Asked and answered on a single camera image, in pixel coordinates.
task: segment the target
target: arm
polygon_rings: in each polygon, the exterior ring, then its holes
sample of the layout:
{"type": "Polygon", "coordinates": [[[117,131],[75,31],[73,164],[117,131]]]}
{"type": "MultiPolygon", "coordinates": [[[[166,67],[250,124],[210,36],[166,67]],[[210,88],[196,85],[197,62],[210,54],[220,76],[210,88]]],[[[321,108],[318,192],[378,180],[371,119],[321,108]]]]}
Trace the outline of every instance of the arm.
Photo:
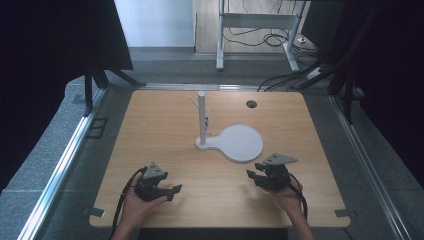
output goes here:
{"type": "MultiPolygon", "coordinates": [[[[299,190],[302,190],[302,184],[298,183],[298,181],[293,176],[290,178],[293,186],[299,190]]],[[[299,240],[316,239],[311,228],[309,227],[308,222],[306,221],[305,216],[303,215],[300,200],[291,189],[285,188],[280,191],[270,191],[267,189],[264,190],[273,195],[281,209],[287,213],[299,240]]]]}
{"type": "MultiPolygon", "coordinates": [[[[138,174],[131,186],[137,184],[138,179],[141,177],[141,174],[138,174]]],[[[121,220],[116,228],[115,233],[113,234],[113,240],[125,240],[129,239],[132,232],[136,230],[143,219],[148,215],[150,210],[154,207],[161,205],[166,202],[167,197],[163,196],[157,198],[151,202],[145,202],[141,200],[135,193],[134,188],[130,187],[125,196],[124,206],[122,208],[121,220]]]]}

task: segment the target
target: wooden tabletop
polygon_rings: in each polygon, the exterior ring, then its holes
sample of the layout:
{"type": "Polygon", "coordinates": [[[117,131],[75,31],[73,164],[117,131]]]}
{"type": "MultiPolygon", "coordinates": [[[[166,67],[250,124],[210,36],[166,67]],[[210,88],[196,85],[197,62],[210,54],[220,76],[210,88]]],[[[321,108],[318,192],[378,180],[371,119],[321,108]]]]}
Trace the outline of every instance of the wooden tabletop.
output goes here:
{"type": "Polygon", "coordinates": [[[103,217],[90,217],[97,227],[112,225],[118,199],[128,179],[139,168],[155,161],[168,172],[159,187],[182,184],[172,202],[166,202],[140,227],[153,228],[279,228],[291,226],[272,196],[256,187],[246,170],[272,153],[298,159],[287,168],[304,186],[309,206],[308,222],[316,227],[345,227],[349,217],[321,146],[309,111],[299,93],[207,91],[208,131],[219,134],[231,124],[247,124],[262,135],[264,149],[253,162],[229,161],[215,150],[200,151],[198,109],[190,96],[197,91],[133,93],[95,208],[103,217]],[[256,108],[246,102],[253,100],[256,108]]]}

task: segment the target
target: white round base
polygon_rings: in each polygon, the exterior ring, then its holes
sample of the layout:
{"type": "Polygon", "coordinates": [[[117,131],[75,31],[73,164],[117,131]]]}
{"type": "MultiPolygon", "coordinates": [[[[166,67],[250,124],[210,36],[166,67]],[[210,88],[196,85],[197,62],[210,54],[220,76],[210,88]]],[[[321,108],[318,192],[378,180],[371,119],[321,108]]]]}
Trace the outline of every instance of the white round base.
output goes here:
{"type": "Polygon", "coordinates": [[[196,146],[201,150],[218,150],[232,161],[247,163],[261,154],[264,143],[259,132],[251,126],[235,124],[225,128],[218,136],[206,137],[203,145],[197,138],[196,146]]]}

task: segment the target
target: white wall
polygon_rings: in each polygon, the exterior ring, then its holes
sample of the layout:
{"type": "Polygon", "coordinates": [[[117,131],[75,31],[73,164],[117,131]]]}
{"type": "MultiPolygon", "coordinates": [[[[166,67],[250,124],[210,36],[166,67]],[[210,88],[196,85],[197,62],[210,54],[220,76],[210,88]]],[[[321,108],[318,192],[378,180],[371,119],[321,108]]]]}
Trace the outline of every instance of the white wall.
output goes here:
{"type": "Polygon", "coordinates": [[[193,47],[192,0],[115,0],[128,47],[193,47]]]}

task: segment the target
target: metal frame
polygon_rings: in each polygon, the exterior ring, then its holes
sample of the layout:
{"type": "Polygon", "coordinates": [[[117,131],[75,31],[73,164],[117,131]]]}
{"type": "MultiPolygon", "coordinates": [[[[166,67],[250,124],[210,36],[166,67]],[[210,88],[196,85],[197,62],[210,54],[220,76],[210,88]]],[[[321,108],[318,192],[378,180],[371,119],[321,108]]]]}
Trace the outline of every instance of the metal frame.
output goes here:
{"type": "MultiPolygon", "coordinates": [[[[205,91],[256,91],[256,86],[241,86],[241,85],[207,85],[207,84],[148,84],[145,87],[132,87],[128,84],[115,85],[118,88],[123,89],[144,89],[144,90],[205,90],[205,91]]],[[[94,96],[94,108],[93,111],[87,116],[83,117],[71,140],[69,141],[65,151],[62,154],[50,180],[43,190],[37,204],[35,205],[31,215],[29,216],[24,228],[22,229],[18,239],[34,239],[39,228],[41,227],[57,193],[61,183],[63,182],[71,163],[80,147],[88,128],[97,113],[98,106],[101,103],[105,95],[104,89],[98,89],[94,96]]],[[[364,172],[371,184],[374,193],[381,205],[383,212],[385,213],[390,226],[397,239],[411,239],[408,230],[400,216],[399,211],[393,203],[390,195],[388,194],[386,187],[379,178],[377,171],[375,170],[371,160],[369,159],[365,148],[363,147],[361,140],[355,132],[353,126],[346,120],[343,115],[342,105],[336,96],[329,96],[330,102],[333,104],[334,109],[339,117],[339,120],[354,148],[358,159],[364,169],[364,172]]]]}
{"type": "Polygon", "coordinates": [[[289,41],[283,44],[284,52],[293,72],[299,71],[292,48],[296,33],[299,29],[306,1],[296,15],[293,14],[246,14],[225,13],[225,0],[219,2],[219,39],[216,50],[216,70],[224,70],[224,28],[265,28],[265,29],[288,29],[292,32],[289,41]]]}
{"type": "Polygon", "coordinates": [[[386,186],[378,176],[378,173],[375,170],[364,146],[362,145],[360,138],[356,134],[355,128],[344,117],[343,107],[339,98],[330,95],[330,101],[333,104],[335,111],[337,112],[339,120],[346,132],[347,137],[349,138],[350,143],[352,144],[353,149],[355,150],[356,155],[358,156],[358,160],[361,163],[362,169],[364,170],[371,188],[373,189],[377,200],[387,217],[387,221],[392,227],[396,239],[411,239],[411,236],[406,229],[398,209],[394,205],[392,198],[387,192],[386,186]]]}
{"type": "MultiPolygon", "coordinates": [[[[100,104],[104,93],[104,89],[98,89],[96,91],[94,96],[94,106],[98,106],[100,104]]],[[[96,114],[97,109],[97,107],[94,107],[93,111],[88,116],[81,118],[74,134],[71,137],[71,140],[66,146],[65,151],[63,152],[58,164],[56,165],[56,168],[53,171],[49,181],[47,182],[47,185],[44,188],[40,198],[38,199],[38,202],[32,210],[31,215],[25,223],[25,226],[23,227],[18,239],[34,239],[37,235],[38,229],[44,222],[50,206],[52,205],[59,191],[60,185],[62,184],[66,173],[68,172],[68,169],[74,160],[76,152],[90,127],[90,124],[94,118],[93,116],[96,114]]]]}

